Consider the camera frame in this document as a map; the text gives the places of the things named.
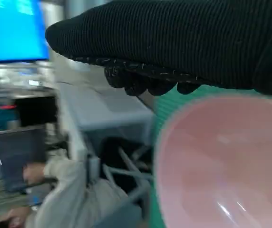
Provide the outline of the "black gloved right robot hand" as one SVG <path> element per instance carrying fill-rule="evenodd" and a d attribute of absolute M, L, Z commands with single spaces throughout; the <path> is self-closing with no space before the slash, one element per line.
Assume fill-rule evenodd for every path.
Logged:
<path fill-rule="evenodd" d="M 272 96 L 272 0 L 114 0 L 46 29 L 58 54 L 128 95 L 202 85 Z"/>

